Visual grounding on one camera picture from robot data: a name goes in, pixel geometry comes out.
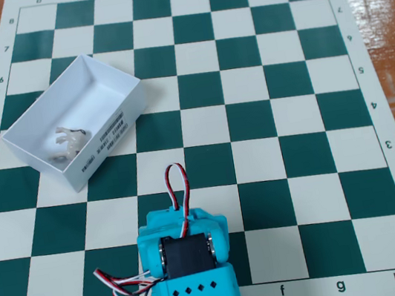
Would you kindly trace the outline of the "cyan gripper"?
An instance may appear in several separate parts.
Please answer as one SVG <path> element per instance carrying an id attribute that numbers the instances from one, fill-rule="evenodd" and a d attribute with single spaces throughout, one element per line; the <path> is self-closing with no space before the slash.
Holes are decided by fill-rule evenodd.
<path id="1" fill-rule="evenodd" d="M 147 214 L 146 225 L 139 228 L 137 245 L 143 245 L 162 237 L 179 238 L 183 226 L 183 209 L 174 211 L 169 209 L 150 211 Z M 223 215 L 212 215 L 201 208 L 189 210 L 187 235 L 199 233 L 209 234 L 214 229 L 228 232 L 227 219 Z"/>

